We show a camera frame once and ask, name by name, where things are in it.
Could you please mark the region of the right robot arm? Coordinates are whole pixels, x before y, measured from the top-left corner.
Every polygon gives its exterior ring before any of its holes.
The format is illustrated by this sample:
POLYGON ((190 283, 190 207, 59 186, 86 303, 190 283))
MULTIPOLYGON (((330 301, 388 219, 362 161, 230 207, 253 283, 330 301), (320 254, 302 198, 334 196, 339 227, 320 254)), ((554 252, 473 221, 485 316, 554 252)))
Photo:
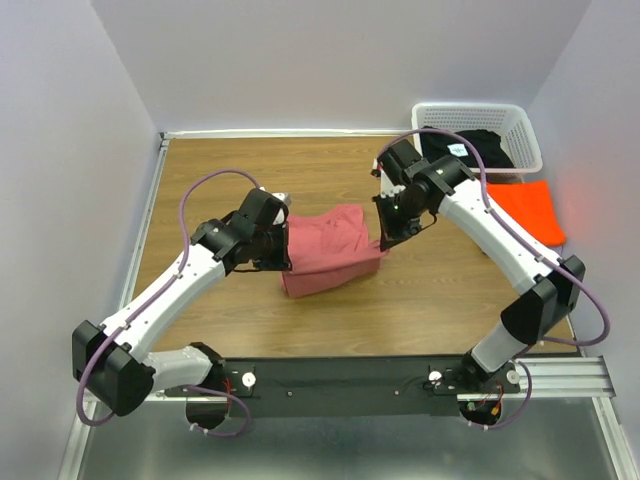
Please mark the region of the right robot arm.
POLYGON ((480 392, 514 356, 535 345, 575 307, 575 285, 586 272, 575 256, 561 259, 537 244, 495 202, 482 197, 481 183, 457 157, 422 158, 408 140, 378 158, 389 187, 373 197, 381 229, 380 248, 389 250, 419 234, 424 213, 444 217, 466 233, 501 269, 517 298, 493 330, 464 354, 453 370, 456 386, 480 392))

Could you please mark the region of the pink t shirt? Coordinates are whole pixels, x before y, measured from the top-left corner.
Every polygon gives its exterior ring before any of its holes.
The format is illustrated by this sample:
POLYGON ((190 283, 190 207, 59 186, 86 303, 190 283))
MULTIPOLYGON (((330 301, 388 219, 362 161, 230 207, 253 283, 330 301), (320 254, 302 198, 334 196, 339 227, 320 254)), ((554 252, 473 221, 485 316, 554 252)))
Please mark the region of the pink t shirt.
POLYGON ((373 274, 386 255, 377 240, 369 239, 359 205, 339 205, 317 216, 291 215, 288 226, 292 269, 281 275, 281 287, 291 298, 328 291, 373 274))

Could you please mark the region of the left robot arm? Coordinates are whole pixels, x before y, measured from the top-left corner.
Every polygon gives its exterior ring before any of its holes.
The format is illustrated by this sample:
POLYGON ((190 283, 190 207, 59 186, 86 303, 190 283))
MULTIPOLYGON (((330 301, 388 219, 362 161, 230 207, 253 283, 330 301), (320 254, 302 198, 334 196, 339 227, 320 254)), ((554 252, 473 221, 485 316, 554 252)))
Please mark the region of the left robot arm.
POLYGON ((126 416, 159 390, 190 385, 214 393, 220 357, 206 346, 154 353, 153 346, 201 294, 238 266, 286 271, 291 200, 286 193, 251 189, 240 207, 201 223, 175 261, 141 294, 99 324, 83 321, 72 333, 72 373, 116 416, 126 416))

